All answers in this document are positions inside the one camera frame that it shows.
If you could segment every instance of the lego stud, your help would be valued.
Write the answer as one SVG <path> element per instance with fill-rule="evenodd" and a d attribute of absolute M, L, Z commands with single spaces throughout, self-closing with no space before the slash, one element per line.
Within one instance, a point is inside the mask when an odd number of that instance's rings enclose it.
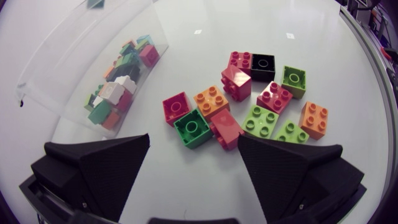
<path fill-rule="evenodd" d="M 260 116 L 260 114 L 261 114 L 261 109 L 260 109 L 260 107 L 255 107 L 254 109 L 253 109 L 253 116 L 255 116 L 255 117 L 258 117 L 258 116 Z"/>
<path fill-rule="evenodd" d="M 210 104 L 205 103 L 205 104 L 203 105 L 203 110 L 206 111 L 206 112 L 208 112 L 208 111 L 210 110 Z"/>
<path fill-rule="evenodd" d="M 313 125 L 313 121 L 314 121 L 314 118 L 313 118 L 313 116 L 309 116 L 308 118 L 307 118 L 307 124 L 308 125 Z"/>
<path fill-rule="evenodd" d="M 293 130 L 294 130 L 294 124 L 293 124 L 293 123 L 287 124 L 287 126 L 286 126 L 286 132 L 287 132 L 287 133 L 292 133 Z"/>
<path fill-rule="evenodd" d="M 282 102 L 280 100 L 274 101 L 274 109 L 275 110 L 279 110 L 281 106 L 282 106 Z"/>
<path fill-rule="evenodd" d="M 232 52 L 232 58 L 239 58 L 238 52 Z"/>
<path fill-rule="evenodd" d="M 276 93 L 278 91 L 278 84 L 271 83 L 270 91 Z"/>
<path fill-rule="evenodd" d="M 203 100 L 205 100 L 205 96 L 203 94 L 199 93 L 199 94 L 197 94 L 197 100 L 199 102 L 202 102 Z"/>
<path fill-rule="evenodd" d="M 306 135 L 305 133 L 300 133 L 300 134 L 298 134 L 298 136 L 297 136 L 297 140 L 298 140 L 299 142 L 304 142 L 304 141 L 305 141 L 305 137 L 307 137 L 307 135 Z"/>
<path fill-rule="evenodd" d="M 180 103 L 180 102 L 174 102 L 174 103 L 172 104 L 172 106 L 171 106 L 171 110 L 172 110 L 172 112 L 175 113 L 175 114 L 180 114 L 180 113 L 182 113 L 183 111 L 182 111 L 182 105 L 181 105 L 181 103 Z"/>
<path fill-rule="evenodd" d="M 260 135 L 262 137 L 266 137 L 268 134 L 269 134 L 268 128 L 267 127 L 262 127 L 261 130 L 260 130 Z"/>
<path fill-rule="evenodd" d="M 225 143 L 223 137 L 221 137 L 221 136 L 218 137 L 218 138 L 217 138 L 217 141 L 218 141 L 219 144 L 223 147 L 224 150 L 227 150 L 226 143 Z"/>
<path fill-rule="evenodd" d="M 243 53 L 243 58 L 244 59 L 249 59 L 250 58 L 250 53 L 249 52 Z"/>
<path fill-rule="evenodd" d="M 243 61 L 242 61 L 242 66 L 243 66 L 244 68 L 248 68 L 248 67 L 249 67 L 249 61 L 248 61 L 248 60 L 243 60 Z"/>
<path fill-rule="evenodd" d="M 262 59 L 262 60 L 258 61 L 258 64 L 260 67 L 266 68 L 268 66 L 268 61 Z"/>
<path fill-rule="evenodd" d="M 287 81 L 291 85 L 295 85 L 300 81 L 300 77 L 297 74 L 291 73 L 289 75 L 289 80 Z"/>
<path fill-rule="evenodd" d="M 282 91 L 282 99 L 287 100 L 289 98 L 289 92 L 287 90 Z"/>
<path fill-rule="evenodd" d="M 223 103 L 223 97 L 221 97 L 221 96 L 216 96 L 216 104 L 217 105 L 220 105 L 220 104 L 222 104 Z"/>
<path fill-rule="evenodd" d="M 324 117 L 326 117 L 326 116 L 328 116 L 328 110 L 326 110 L 326 109 L 323 108 L 323 109 L 321 110 L 321 117 L 324 118 Z"/>
<path fill-rule="evenodd" d="M 279 141 L 286 141 L 286 137 L 285 136 L 279 136 L 278 140 Z"/>
<path fill-rule="evenodd" d="M 264 93 L 262 93 L 262 99 L 264 101 L 269 101 L 270 98 L 271 98 L 271 94 L 268 91 L 265 91 Z"/>
<path fill-rule="evenodd" d="M 226 85 L 226 84 L 228 83 L 228 80 L 227 80 L 225 77 L 223 77 L 223 78 L 221 79 L 221 82 L 222 82 L 224 85 Z"/>
<path fill-rule="evenodd" d="M 238 66 L 238 62 L 236 61 L 236 59 L 232 59 L 229 63 L 230 63 L 231 65 Z"/>
<path fill-rule="evenodd" d="M 201 129 L 199 128 L 198 123 L 196 123 L 194 121 L 188 122 L 187 125 L 185 126 L 185 129 L 193 137 L 197 137 L 198 135 L 201 134 Z"/>
<path fill-rule="evenodd" d="M 246 122 L 246 128 L 248 129 L 248 130 L 253 130 L 254 129 L 254 121 L 253 120 L 248 120 L 247 122 Z"/>
<path fill-rule="evenodd" d="M 275 115 L 273 113 L 267 114 L 267 121 L 268 123 L 272 123 L 275 121 Z"/>
<path fill-rule="evenodd" d="M 231 85 L 231 86 L 229 87 L 229 90 L 231 90 L 231 93 L 236 93 L 236 86 Z"/>
<path fill-rule="evenodd" d="M 318 124 L 318 128 L 319 128 L 319 130 L 321 130 L 321 131 L 325 130 L 325 128 L 326 128 L 326 122 L 321 121 L 321 122 Z"/>
<path fill-rule="evenodd" d="M 211 96 L 216 95 L 216 94 L 217 94 L 216 87 L 214 87 L 214 86 L 210 87 L 210 88 L 209 88 L 209 94 L 210 94 Z"/>
<path fill-rule="evenodd" d="M 317 109 L 317 106 L 316 106 L 314 103 L 311 103 L 311 105 L 310 105 L 310 112 L 311 112 L 311 113 L 314 113 L 316 109 Z"/>

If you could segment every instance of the red lego brick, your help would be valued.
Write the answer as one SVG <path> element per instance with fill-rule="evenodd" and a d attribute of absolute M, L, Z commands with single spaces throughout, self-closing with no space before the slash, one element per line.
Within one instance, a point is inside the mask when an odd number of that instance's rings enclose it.
<path fill-rule="evenodd" d="M 142 62 L 144 62 L 145 66 L 147 66 L 148 68 L 152 68 L 158 61 L 159 54 L 157 53 L 155 46 L 147 45 L 144 47 L 144 50 L 142 50 L 142 52 L 139 54 L 139 57 L 141 58 Z"/>
<path fill-rule="evenodd" d="M 179 93 L 163 101 L 166 122 L 174 127 L 174 122 L 191 111 L 191 104 L 185 92 Z"/>
<path fill-rule="evenodd" d="M 250 75 L 251 72 L 251 61 L 252 61 L 252 54 L 249 52 L 239 53 L 239 52 L 232 52 L 231 56 L 229 57 L 228 65 L 235 65 L 238 69 L 242 70 L 242 72 Z"/>
<path fill-rule="evenodd" d="M 276 82 L 270 82 L 267 88 L 257 97 L 257 105 L 281 114 L 293 95 Z"/>
<path fill-rule="evenodd" d="M 224 91 L 231 94 L 235 101 L 243 101 L 251 94 L 251 78 L 235 65 L 230 65 L 221 72 Z"/>
<path fill-rule="evenodd" d="M 128 90 L 125 90 L 123 95 L 120 97 L 119 103 L 115 106 L 115 108 L 119 109 L 122 112 L 125 112 L 129 109 L 131 100 L 132 100 L 131 93 Z"/>
<path fill-rule="evenodd" d="M 223 109 L 210 118 L 210 129 L 224 150 L 230 151 L 238 145 L 239 134 L 244 134 L 228 109 Z"/>

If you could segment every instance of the lego duplo brick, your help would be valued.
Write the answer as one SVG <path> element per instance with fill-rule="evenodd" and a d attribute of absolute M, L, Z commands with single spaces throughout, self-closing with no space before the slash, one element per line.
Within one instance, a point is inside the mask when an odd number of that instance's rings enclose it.
<path fill-rule="evenodd" d="M 102 99 L 108 101 L 112 105 L 116 105 L 119 103 L 119 99 L 122 97 L 124 90 L 124 87 L 118 83 L 107 82 L 98 93 L 98 96 L 102 97 Z"/>
<path fill-rule="evenodd" d="M 254 81 L 274 81 L 275 57 L 273 55 L 253 54 L 250 76 Z"/>
<path fill-rule="evenodd" d="M 146 67 L 152 68 L 159 59 L 159 53 L 157 53 L 155 46 L 147 45 L 141 51 L 139 57 Z"/>
<path fill-rule="evenodd" d="M 152 41 L 152 38 L 150 37 L 150 35 L 142 35 L 142 36 L 138 37 L 137 44 L 141 43 L 143 40 L 148 41 L 148 43 L 151 44 L 151 45 L 154 44 L 154 42 Z"/>
<path fill-rule="evenodd" d="M 224 91 L 232 96 L 235 101 L 243 101 L 251 95 L 251 78 L 249 75 L 230 65 L 221 72 L 221 82 Z"/>
<path fill-rule="evenodd" d="M 119 99 L 119 103 L 117 103 L 115 108 L 122 112 L 126 112 L 129 109 L 131 102 L 132 102 L 132 95 L 129 91 L 125 90 L 123 95 Z"/>
<path fill-rule="evenodd" d="M 257 138 L 269 139 L 279 118 L 277 113 L 257 105 L 250 108 L 242 124 L 243 130 Z"/>
<path fill-rule="evenodd" d="M 102 127 L 112 130 L 119 120 L 120 116 L 116 112 L 111 111 L 106 120 L 102 123 Z"/>
<path fill-rule="evenodd" d="M 210 129 L 224 150 L 230 151 L 238 145 L 238 137 L 244 134 L 240 125 L 227 109 L 211 117 Z"/>
<path fill-rule="evenodd" d="M 279 129 L 274 137 L 274 140 L 304 144 L 310 136 L 295 125 L 292 121 L 287 120 L 285 124 Z"/>
<path fill-rule="evenodd" d="M 101 124 L 106 120 L 109 113 L 111 112 L 111 109 L 112 106 L 108 102 L 103 100 L 88 115 L 88 119 L 90 119 L 93 124 Z"/>
<path fill-rule="evenodd" d="M 174 127 L 184 146 L 194 149 L 211 139 L 213 133 L 198 109 L 174 122 Z"/>
<path fill-rule="evenodd" d="M 229 110 L 228 100 L 215 85 L 197 94 L 193 99 L 207 122 L 210 122 L 210 118 L 221 110 L 225 108 Z"/>
<path fill-rule="evenodd" d="M 320 139 L 326 133 L 328 110 L 307 101 L 301 111 L 298 125 L 313 139 Z"/>
<path fill-rule="evenodd" d="M 267 88 L 257 97 L 257 105 L 281 114 L 292 97 L 293 95 L 289 91 L 283 89 L 276 82 L 270 82 Z"/>
<path fill-rule="evenodd" d="M 174 122 L 191 111 L 191 103 L 185 92 L 181 92 L 162 102 L 164 118 L 166 122 L 174 127 Z"/>
<path fill-rule="evenodd" d="M 132 81 L 130 76 L 128 76 L 128 75 L 125 75 L 123 77 L 117 77 L 114 82 L 122 85 L 132 95 L 134 94 L 134 92 L 137 89 L 136 83 L 134 81 Z"/>
<path fill-rule="evenodd" d="M 301 99 L 305 93 L 305 71 L 284 66 L 282 88 L 293 94 L 294 98 Z"/>
<path fill-rule="evenodd" d="M 250 75 L 251 72 L 251 61 L 252 61 L 252 54 L 249 52 L 239 53 L 239 52 L 232 52 L 229 56 L 228 65 L 234 65 L 238 69 L 242 70 L 242 72 Z"/>

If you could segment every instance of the orange lego brick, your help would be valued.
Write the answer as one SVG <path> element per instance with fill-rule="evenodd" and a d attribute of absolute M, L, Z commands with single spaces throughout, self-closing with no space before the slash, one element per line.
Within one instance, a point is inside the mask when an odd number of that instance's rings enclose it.
<path fill-rule="evenodd" d="M 102 77 L 107 78 L 109 74 L 113 71 L 113 68 L 113 66 L 110 66 Z"/>
<path fill-rule="evenodd" d="M 301 110 L 298 125 L 313 139 L 320 139 L 326 133 L 328 124 L 328 110 L 307 101 Z"/>
<path fill-rule="evenodd" d="M 207 122 L 210 122 L 210 118 L 223 109 L 229 110 L 228 100 L 215 85 L 197 94 L 193 99 Z"/>
<path fill-rule="evenodd" d="M 102 127 L 111 130 L 114 125 L 119 121 L 119 119 L 120 116 L 117 113 L 111 111 L 104 123 L 102 123 Z"/>

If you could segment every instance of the green lego brick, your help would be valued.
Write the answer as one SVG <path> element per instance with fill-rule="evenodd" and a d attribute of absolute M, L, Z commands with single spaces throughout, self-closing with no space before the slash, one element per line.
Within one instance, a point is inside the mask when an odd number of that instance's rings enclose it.
<path fill-rule="evenodd" d="M 98 96 L 98 94 L 100 93 L 102 87 L 104 87 L 104 85 L 98 85 L 97 90 L 95 90 L 95 92 L 94 92 L 94 96 Z"/>
<path fill-rule="evenodd" d="M 304 144 L 309 137 L 303 129 L 292 121 L 287 120 L 274 137 L 274 140 Z"/>
<path fill-rule="evenodd" d="M 103 100 L 88 115 L 88 119 L 90 119 L 90 121 L 94 124 L 101 124 L 106 120 L 111 110 L 112 106 L 108 102 Z"/>
<path fill-rule="evenodd" d="M 294 98 L 301 99 L 305 93 L 305 71 L 284 66 L 282 88 L 293 94 Z"/>
<path fill-rule="evenodd" d="M 139 44 L 137 44 L 134 49 L 136 49 L 138 53 L 141 53 L 142 50 L 144 50 L 144 47 L 147 45 L 149 45 L 149 41 L 147 39 L 144 39 L 141 42 L 139 42 Z"/>
<path fill-rule="evenodd" d="M 198 109 L 178 119 L 174 122 L 174 127 L 184 146 L 190 149 L 198 147 L 213 136 L 213 132 Z"/>
<path fill-rule="evenodd" d="M 90 112 L 92 112 L 94 109 L 93 102 L 95 100 L 95 97 L 96 97 L 95 95 L 90 94 L 87 96 L 85 100 L 85 108 Z"/>
<path fill-rule="evenodd" d="M 277 113 L 253 105 L 242 124 L 242 129 L 252 136 L 269 139 L 278 118 Z"/>
<path fill-rule="evenodd" d="M 120 51 L 120 54 L 125 56 L 131 52 L 134 51 L 134 47 L 132 47 L 130 44 L 126 44 Z"/>

